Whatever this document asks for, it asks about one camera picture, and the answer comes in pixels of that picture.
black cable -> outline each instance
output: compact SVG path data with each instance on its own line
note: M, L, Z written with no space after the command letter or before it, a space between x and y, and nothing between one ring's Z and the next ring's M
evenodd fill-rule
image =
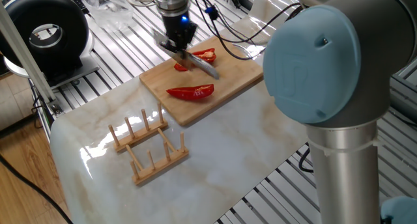
M393 217L391 217L391 216L388 216L385 219L382 219L381 218L381 224L391 224L392 223L392 220L393 220Z
M285 22L293 19L295 16L297 16L298 14L300 14L300 12L303 10L302 6L299 6L298 8L296 8L290 15L289 17L285 20Z
M203 19L204 19L204 21L206 22L206 24L207 24L207 26L208 26L208 28L211 30L211 28L210 28L210 25L207 23L207 20L205 19L205 17L204 17L204 14L203 14L203 11L201 10L201 7L200 7L200 4L198 3L198 1L197 0L195 0L195 3L197 4L197 6L198 6L198 9L200 10L200 13L201 13L201 15L203 16ZM214 34L214 36L216 36L217 38L219 38L219 41L220 41L220 43L222 44L222 46L223 46L223 48L224 48L224 50L226 50L227 52L228 52L228 54L230 54L231 56L233 56L234 58L236 58L236 59L239 59L239 60L241 60L241 61L248 61L248 60L250 60L250 59L253 59L254 57L256 57L257 55L259 55L259 54L261 54L262 52L264 52L264 50L265 50L265 48L262 50L262 51L260 51L256 56L254 56L254 57L239 57L238 55L235 55L231 50L229 50L229 48L227 48L227 46L224 44L224 40L226 40L226 39L224 39L224 38L222 38L221 36L220 36L220 33L219 33L219 31L217 30L217 26L216 26L216 24L214 23L214 21L212 20L211 21L212 22L212 24L213 24L213 28L214 28L214 30L216 31L216 32L213 32L212 30L212 33Z
M65 221L68 224L73 224L71 219L66 215L64 210L47 194L45 191L42 191L38 186L36 186L34 183L29 181L27 178L25 178L23 175L21 175L11 164L9 164L8 161L0 154L0 162L17 178L19 178L22 182L24 182L26 185L30 186L32 189L34 189L39 195L43 196L45 200L47 200L57 211L58 213L65 219Z
M393 116L395 116L396 118L398 118L400 121L404 122L405 124L408 124L409 126L414 126L417 127L417 124L413 123L413 122L409 122L407 120L404 120L403 118L401 118L400 116L397 116L393 111L388 110Z
M304 161L306 160L306 158L307 158L307 156L308 156L308 154L310 153L310 147L309 147L309 144L308 143L306 143L306 145L308 146L308 149L307 149L307 151L301 156L301 159L300 159L300 162L298 162L298 168L301 170L301 171L304 171L304 172L307 172L307 173L314 173L314 170L312 170L312 169L306 169L306 168L304 168L304 166L302 165L303 163L304 163Z
M203 13L203 10L201 9L201 7L200 7L200 4L198 3L198 1L197 0L195 0L195 3L197 4L197 6L198 6L198 9L200 10L200 13L201 13L201 15L203 16L203 20L204 20L204 22L206 23L206 25L207 25L207 27L208 27L208 29L210 30L210 32L214 35L214 36L216 36L217 38L219 38L219 39L223 39L223 41L226 41L226 42L230 42L230 43L244 43L244 42L246 42L243 38L241 38L241 37L239 37L239 36L237 36L240 40L239 41L233 41L233 40L228 40L228 39L226 39L226 38L222 38L222 37L220 37L220 36L218 36L214 31L213 31L213 29L211 28L211 25L207 22L207 20L206 20L206 17L205 17L205 15L204 15L204 13Z
M244 38L248 38L246 35L244 35L243 33L241 33L240 31L236 30L235 28L233 28L232 26L230 26L229 22L227 22L225 16L222 14L222 12L220 12L220 9L217 7L217 5L214 5L217 8L217 11L220 15L220 20L223 22L223 24L225 25L225 28L235 37L239 38L240 40L243 40L243 38L241 38L240 36L238 36L236 33L242 35Z
M212 7L212 3L210 3L210 1L209 0L203 0L205 3L206 2L208 2L208 3L206 3L206 4L209 4L211 7ZM207 20L205 19L205 15L203 14L203 11L201 10L201 7L200 7L200 4L198 3L198 0L195 0L195 3L197 4L197 6L198 6L198 8L199 8L199 10L200 10L200 13L201 13L201 15L203 16L203 19L204 19L204 22L207 24L207 27L210 29L210 31L214 34L214 36L216 36L217 38L219 38L219 41L220 41L220 43L222 44L222 46L223 46L223 48L224 48L224 50L225 51L227 51L228 52L228 54L230 54L231 56L233 56L234 58L236 58L236 59L239 59L239 60L242 60L242 61L248 61L248 60L251 60L251 59L253 59L254 57L256 57L256 56L258 56L259 54L261 54L262 52L264 52L264 50L265 50L265 48L264 49L262 49L257 55L254 55L253 57L239 57L238 55L235 55L232 51L230 51L230 49L225 45L225 41L226 42L229 42L229 40L227 40L227 39L224 39L224 38L222 38L221 36L220 36L220 33L219 33L219 31L217 30L217 26L216 26L216 24L214 23L214 20L210 17L210 19L211 19L211 22L212 22L212 24L213 24L213 28L214 28L214 30L216 31L215 33L212 31L212 29L210 28L210 25L207 23ZM286 10L288 10L288 9L290 9L291 7L293 7L293 6L296 6L296 5L299 5L300 3L293 3L293 4L291 4L291 5L289 5L289 6L287 6L287 7L285 7L281 12L279 12L278 14L276 14L270 21L268 21L268 23L266 23L266 25L264 26L264 27L262 27L258 32L256 32L253 36L251 36L251 37L249 37L249 38L247 38L247 39L245 39L245 40L241 40L241 41L238 41L238 42L248 42L248 41L250 41L250 40L252 40L253 38L255 38L259 33L261 33L263 30L265 30L278 16L281 16Z

marble table surface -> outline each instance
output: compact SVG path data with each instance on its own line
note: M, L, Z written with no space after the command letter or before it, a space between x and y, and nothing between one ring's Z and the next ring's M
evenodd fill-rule
M267 1L283 8L292 0ZM53 123L50 147L74 223L214 223L306 142L304 126L278 110L260 81L187 127L163 111L164 133L179 148L184 132L190 154L135 186L131 157L115 152L108 125L119 138L128 135L125 117L143 128L142 108L149 122L158 120L156 99L135 77ZM154 161L165 156L162 143L155 135L132 151L147 167L148 149Z

wooden cutting board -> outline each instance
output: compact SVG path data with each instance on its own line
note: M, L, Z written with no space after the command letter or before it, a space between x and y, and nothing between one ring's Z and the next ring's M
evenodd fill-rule
M238 48L228 44L227 47L234 53L244 57ZM202 114L227 100L244 87L253 83L263 75L263 69L255 61L241 61L232 57L224 50L216 37L212 37L193 48L189 52L215 48L217 58L213 66L217 69L220 79L215 80L199 68L186 72L174 69L175 61L170 59L150 70L142 73L141 82L161 102L168 113L184 126L200 117ZM185 101L174 98L166 90L177 87L195 87L199 85L214 84L211 96L196 101Z

knife blade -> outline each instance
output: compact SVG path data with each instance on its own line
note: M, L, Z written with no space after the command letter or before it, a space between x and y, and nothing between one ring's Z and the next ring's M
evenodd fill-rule
M204 71L209 76L213 77L214 79L219 79L219 73L217 70L208 62L205 60L193 55L190 52L187 52L185 50L180 50L176 53L168 50L167 48L163 47L162 44L167 44L169 42L172 42L168 39L168 37L164 36L163 34L159 33L155 29L153 30L153 37L156 42L156 45L166 54L168 54L171 58L173 58L175 61L177 61L179 64L181 64L186 69L190 70L192 65L194 64L196 67L200 68L202 71Z

sliced pepper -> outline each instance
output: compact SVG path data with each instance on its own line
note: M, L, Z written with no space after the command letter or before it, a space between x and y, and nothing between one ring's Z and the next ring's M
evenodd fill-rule
M214 60L217 58L214 50L215 50L214 48L210 48L204 51L196 51L196 52L193 52L193 55L197 55L198 57L202 58L208 63L213 63ZM184 72L188 70L179 63L175 63L174 68L178 70L179 72Z
M214 51L215 51L214 48L210 48L210 49L206 49L204 51L193 52L193 55L197 55L198 57L202 58L203 60L207 61L208 63L212 63L217 58Z
M184 71L188 71L188 69L186 69L185 67L183 67L181 64L179 63L175 63L174 68L176 70L178 70L179 72L184 72Z
M214 85L201 85L198 87L179 87L166 90L170 95L181 100L199 100L210 96L214 92Z

